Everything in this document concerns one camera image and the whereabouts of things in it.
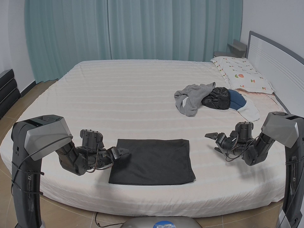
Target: white cloth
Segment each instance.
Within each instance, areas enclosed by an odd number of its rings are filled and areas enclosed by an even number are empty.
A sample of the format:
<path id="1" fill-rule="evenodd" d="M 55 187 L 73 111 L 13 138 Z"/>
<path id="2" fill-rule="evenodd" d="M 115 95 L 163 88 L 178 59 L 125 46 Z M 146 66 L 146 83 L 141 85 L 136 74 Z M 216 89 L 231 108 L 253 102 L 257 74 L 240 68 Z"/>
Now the white cloth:
<path id="1" fill-rule="evenodd" d="M 238 112 L 249 122 L 257 121 L 260 119 L 260 112 L 256 108 L 252 100 L 245 95 L 242 95 L 246 101 L 246 104 L 238 109 Z"/>
<path id="2" fill-rule="evenodd" d="M 52 200 L 81 209 L 116 215 L 216 216 L 254 209 L 284 196 L 285 148 L 275 142 L 266 160 L 248 166 L 241 158 L 225 162 L 206 133 L 229 134 L 244 118 L 235 110 L 201 106 L 195 117 L 177 111 L 174 92 L 186 85 L 226 83 L 211 62 L 167 60 L 102 60 L 77 64 L 42 93 L 19 121 L 56 114 L 63 116 L 80 146 L 82 129 L 103 134 L 106 149 L 117 139 L 187 139 L 196 180 L 183 185 L 133 186 L 109 184 L 110 169 L 77 176 L 59 164 L 53 152 L 42 160 L 40 190 Z M 281 111 L 274 96 L 244 93 L 260 110 L 253 137 L 260 134 L 270 111 Z M 0 153 L 12 168 L 11 130 Z"/>

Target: bed sheet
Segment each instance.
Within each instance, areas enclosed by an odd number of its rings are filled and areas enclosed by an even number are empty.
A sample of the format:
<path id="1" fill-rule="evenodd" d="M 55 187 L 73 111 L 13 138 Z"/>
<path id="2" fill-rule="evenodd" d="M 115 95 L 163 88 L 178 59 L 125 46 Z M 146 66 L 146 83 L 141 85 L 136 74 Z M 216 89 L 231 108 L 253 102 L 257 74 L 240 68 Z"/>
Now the bed sheet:
<path id="1" fill-rule="evenodd" d="M 226 83 L 208 62 L 166 60 L 101 60 L 77 64 L 50 86 L 21 115 L 25 120 L 45 114 L 63 116 L 76 146 L 81 129 L 100 131 L 106 148 L 117 139 L 188 139 L 196 175 L 193 183 L 172 186 L 109 184 L 110 169 L 76 176 L 59 164 L 54 152 L 42 161 L 40 190 L 70 206 L 116 215 L 183 215 L 206 217 L 253 209 L 283 198 L 284 146 L 275 142 L 267 159 L 247 166 L 239 158 L 225 162 L 206 133 L 230 134 L 244 118 L 235 110 L 201 106 L 194 117 L 182 115 L 174 93 L 189 84 Z M 271 111 L 282 111 L 274 96 L 246 93 L 260 111 L 253 137 Z M 0 147 L 11 170 L 11 130 Z"/>

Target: curtain fold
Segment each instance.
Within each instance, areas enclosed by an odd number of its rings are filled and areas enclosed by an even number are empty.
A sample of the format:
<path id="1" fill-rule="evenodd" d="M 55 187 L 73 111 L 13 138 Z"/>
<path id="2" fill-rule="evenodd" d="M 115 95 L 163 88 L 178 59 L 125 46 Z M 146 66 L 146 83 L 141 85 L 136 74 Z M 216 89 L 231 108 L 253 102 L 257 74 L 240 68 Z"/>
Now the curtain fold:
<path id="1" fill-rule="evenodd" d="M 25 0 L 36 82 L 84 60 L 209 61 L 240 39 L 242 0 Z"/>

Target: white headboard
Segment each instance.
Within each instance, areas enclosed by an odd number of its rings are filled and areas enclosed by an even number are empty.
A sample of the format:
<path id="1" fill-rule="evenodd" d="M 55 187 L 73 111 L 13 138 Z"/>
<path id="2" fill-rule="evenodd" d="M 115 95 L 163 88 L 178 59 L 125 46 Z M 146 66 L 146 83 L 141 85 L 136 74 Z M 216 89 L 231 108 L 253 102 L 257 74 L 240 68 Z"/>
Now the white headboard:
<path id="1" fill-rule="evenodd" d="M 246 57 L 268 79 L 285 109 L 304 117 L 304 59 L 253 31 L 249 32 Z"/>

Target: floral pillowcase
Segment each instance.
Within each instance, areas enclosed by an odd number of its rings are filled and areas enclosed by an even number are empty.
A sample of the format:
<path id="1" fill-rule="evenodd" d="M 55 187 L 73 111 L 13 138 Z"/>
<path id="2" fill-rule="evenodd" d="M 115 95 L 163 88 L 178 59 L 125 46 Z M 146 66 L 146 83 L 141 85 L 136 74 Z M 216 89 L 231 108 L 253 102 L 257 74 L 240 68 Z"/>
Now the floral pillowcase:
<path id="1" fill-rule="evenodd" d="M 211 59 L 230 89 L 272 94 L 273 88 L 246 58 L 215 57 Z"/>

